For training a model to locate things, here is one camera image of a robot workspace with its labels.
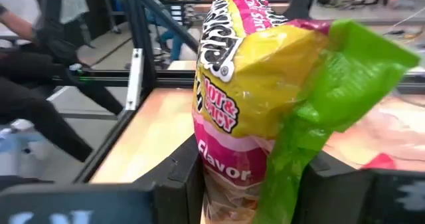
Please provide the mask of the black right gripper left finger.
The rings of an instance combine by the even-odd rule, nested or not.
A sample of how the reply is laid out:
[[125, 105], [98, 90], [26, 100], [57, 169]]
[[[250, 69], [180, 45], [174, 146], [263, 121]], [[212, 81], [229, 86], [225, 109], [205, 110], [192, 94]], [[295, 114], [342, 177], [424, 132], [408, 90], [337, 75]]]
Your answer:
[[204, 188], [190, 136], [133, 183], [10, 187], [0, 193], [0, 224], [199, 224]]

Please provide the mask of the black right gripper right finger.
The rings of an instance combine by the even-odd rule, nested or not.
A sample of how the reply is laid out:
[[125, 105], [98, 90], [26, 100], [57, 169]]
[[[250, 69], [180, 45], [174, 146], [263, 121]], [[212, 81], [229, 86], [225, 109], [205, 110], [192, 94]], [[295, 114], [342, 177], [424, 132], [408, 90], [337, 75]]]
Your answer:
[[425, 224], [425, 172], [354, 169], [320, 152], [303, 171], [292, 224]]

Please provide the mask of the green-edged shrimp ramen pack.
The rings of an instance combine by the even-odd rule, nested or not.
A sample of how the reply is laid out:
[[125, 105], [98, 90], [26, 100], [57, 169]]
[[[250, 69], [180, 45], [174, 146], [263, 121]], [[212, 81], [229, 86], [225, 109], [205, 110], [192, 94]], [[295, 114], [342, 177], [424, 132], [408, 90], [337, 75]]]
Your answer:
[[303, 171], [332, 133], [418, 63], [355, 21], [279, 15], [267, 0], [214, 0], [192, 109], [206, 224], [290, 224]]

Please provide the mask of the person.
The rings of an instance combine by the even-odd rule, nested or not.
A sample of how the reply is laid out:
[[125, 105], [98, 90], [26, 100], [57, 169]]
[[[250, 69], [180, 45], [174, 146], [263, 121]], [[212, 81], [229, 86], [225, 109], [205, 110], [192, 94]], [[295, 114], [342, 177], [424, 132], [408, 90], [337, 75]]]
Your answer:
[[[20, 39], [38, 43], [33, 24], [16, 15], [0, 0], [0, 23]], [[0, 116], [13, 121], [24, 119], [56, 147], [76, 160], [85, 162], [93, 149], [65, 121], [54, 105], [41, 94], [19, 84], [21, 79], [66, 78], [66, 68], [53, 62], [47, 53], [17, 51], [0, 53]], [[79, 84], [81, 93], [118, 116], [121, 103], [104, 86]]]
[[171, 62], [179, 60], [183, 45], [179, 36], [169, 28], [163, 19], [155, 15], [149, 8], [145, 8], [145, 16], [149, 23], [166, 28], [166, 31], [158, 35], [155, 40], [159, 43], [162, 50], [169, 52]]

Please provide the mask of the black aluminium table frame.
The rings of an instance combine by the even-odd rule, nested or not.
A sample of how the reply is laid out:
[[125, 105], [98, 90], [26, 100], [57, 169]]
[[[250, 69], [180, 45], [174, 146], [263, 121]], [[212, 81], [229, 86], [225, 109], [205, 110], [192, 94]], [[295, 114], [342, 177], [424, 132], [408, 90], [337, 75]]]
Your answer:
[[[94, 181], [94, 176], [99, 173], [99, 169], [105, 167], [105, 161], [113, 147], [118, 144], [120, 138], [129, 130], [130, 124], [133, 124], [135, 117], [145, 107], [146, 100], [153, 94], [153, 91], [170, 91], [170, 90], [189, 90], [193, 87], [195, 77], [194, 70], [156, 70], [153, 59], [153, 48], [151, 41], [144, 35], [147, 33], [147, 21], [145, 20], [145, 11], [142, 11], [145, 0], [124, 0], [124, 5], [127, 12], [127, 19], [132, 34], [133, 45], [135, 48], [143, 49], [143, 80], [139, 95], [139, 104], [136, 110], [126, 110], [121, 118], [118, 118], [115, 126], [105, 136], [100, 147], [92, 154], [92, 157], [84, 164], [82, 170], [74, 179], [74, 183], [87, 183]], [[59, 81], [58, 84], [70, 86], [71, 83], [88, 82], [88, 84], [99, 84], [107, 87], [128, 87], [129, 71], [128, 70], [90, 70], [86, 68], [85, 76], [80, 78], [71, 77], [69, 81]], [[425, 71], [414, 71], [407, 74], [407, 77], [398, 85], [396, 91], [401, 91], [402, 94], [420, 95], [425, 98]]]

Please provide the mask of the silver frame bracket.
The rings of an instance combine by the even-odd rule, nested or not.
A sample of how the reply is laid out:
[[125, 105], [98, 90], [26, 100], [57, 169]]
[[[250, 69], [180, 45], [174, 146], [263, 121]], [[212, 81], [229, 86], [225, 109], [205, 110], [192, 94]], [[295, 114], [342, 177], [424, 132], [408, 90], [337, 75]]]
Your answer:
[[136, 110], [143, 80], [143, 49], [133, 49], [127, 86], [126, 110]]

